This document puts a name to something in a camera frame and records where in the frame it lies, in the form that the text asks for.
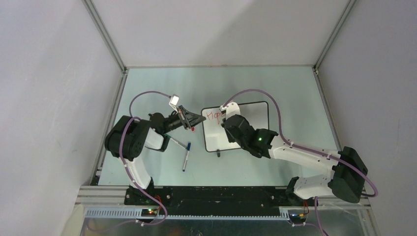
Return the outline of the white whiteboard black frame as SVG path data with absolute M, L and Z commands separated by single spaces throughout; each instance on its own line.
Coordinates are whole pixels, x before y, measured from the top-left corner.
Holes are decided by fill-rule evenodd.
M 240 114 L 245 117 L 254 129 L 269 128 L 269 105 L 266 101 L 239 103 Z M 226 131 L 221 126 L 226 117 L 219 107 L 206 107 L 201 110 L 203 121 L 203 134 L 207 152 L 219 152 L 240 149 L 237 143 L 228 141 Z

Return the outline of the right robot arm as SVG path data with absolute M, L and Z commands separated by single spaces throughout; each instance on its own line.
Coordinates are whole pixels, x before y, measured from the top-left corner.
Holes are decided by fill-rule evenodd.
M 294 206 L 313 197 L 335 196 L 345 202 L 358 203 L 368 169 L 357 151 L 343 147 L 341 151 L 316 150 L 296 145 L 269 129 L 254 129 L 246 118 L 233 115 L 224 119 L 229 142 L 237 143 L 257 158 L 285 160 L 319 171 L 313 177 L 293 177 L 286 189 L 286 199 Z

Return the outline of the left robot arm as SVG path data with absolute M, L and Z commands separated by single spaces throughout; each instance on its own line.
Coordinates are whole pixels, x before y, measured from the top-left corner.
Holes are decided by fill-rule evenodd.
M 168 133 L 183 127 L 192 129 L 206 118 L 179 106 L 165 117 L 161 113 L 149 114 L 149 119 L 122 116 L 107 134 L 105 149 L 118 158 L 130 179 L 130 186 L 138 189 L 136 198 L 144 205 L 155 200 L 155 191 L 149 188 L 152 177 L 143 162 L 143 149 L 164 152 L 172 140 Z

